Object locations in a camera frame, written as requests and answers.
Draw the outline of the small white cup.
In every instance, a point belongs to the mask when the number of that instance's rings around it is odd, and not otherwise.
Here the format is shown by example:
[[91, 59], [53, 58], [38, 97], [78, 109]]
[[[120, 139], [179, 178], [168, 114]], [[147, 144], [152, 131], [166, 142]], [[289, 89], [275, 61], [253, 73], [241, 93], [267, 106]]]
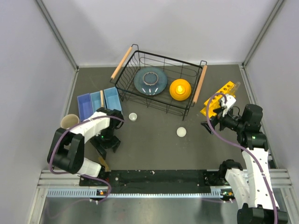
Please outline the small white cup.
[[137, 120], [137, 114], [134, 112], [130, 113], [128, 117], [132, 122], [135, 122]]

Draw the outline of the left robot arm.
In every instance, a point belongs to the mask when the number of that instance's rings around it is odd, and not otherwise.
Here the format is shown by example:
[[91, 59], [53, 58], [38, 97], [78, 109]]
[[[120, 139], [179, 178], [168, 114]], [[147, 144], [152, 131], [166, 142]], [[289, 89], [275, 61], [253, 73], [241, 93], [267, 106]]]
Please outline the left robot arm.
[[94, 184], [103, 184], [106, 165], [86, 158], [85, 144], [90, 141], [105, 159], [107, 149], [115, 152], [119, 147], [121, 141], [114, 131], [120, 129], [123, 123], [121, 111], [101, 107], [82, 122], [68, 129], [57, 129], [47, 157], [50, 172], [56, 175], [86, 175]]

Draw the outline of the wooden test tube clamp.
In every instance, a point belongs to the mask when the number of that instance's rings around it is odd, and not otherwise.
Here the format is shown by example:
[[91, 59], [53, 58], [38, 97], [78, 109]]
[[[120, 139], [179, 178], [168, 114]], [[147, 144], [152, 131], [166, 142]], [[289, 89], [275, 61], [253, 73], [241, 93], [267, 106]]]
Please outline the wooden test tube clamp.
[[105, 107], [103, 90], [100, 91], [100, 102], [101, 102], [101, 107]]

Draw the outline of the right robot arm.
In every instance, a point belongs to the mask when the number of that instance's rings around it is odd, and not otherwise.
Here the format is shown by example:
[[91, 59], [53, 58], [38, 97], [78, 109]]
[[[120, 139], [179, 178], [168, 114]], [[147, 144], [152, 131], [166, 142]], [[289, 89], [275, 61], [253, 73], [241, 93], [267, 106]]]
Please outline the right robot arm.
[[220, 130], [228, 128], [237, 134], [236, 147], [241, 149], [247, 167], [247, 177], [240, 163], [224, 161], [219, 168], [218, 179], [230, 185], [239, 210], [239, 224], [286, 224], [288, 214], [281, 211], [272, 192], [268, 167], [268, 141], [260, 131], [263, 110], [258, 105], [247, 104], [241, 116], [233, 115], [219, 106], [209, 115], [209, 121], [202, 122], [210, 133], [215, 126]]

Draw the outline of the white round lid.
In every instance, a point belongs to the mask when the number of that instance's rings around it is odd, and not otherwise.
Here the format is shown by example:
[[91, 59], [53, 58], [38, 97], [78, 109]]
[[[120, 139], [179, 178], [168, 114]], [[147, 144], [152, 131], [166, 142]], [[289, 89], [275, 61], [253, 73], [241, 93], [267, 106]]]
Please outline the white round lid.
[[187, 133], [187, 131], [186, 131], [186, 129], [184, 127], [179, 127], [177, 129], [177, 136], [178, 137], [185, 137], [186, 133]]

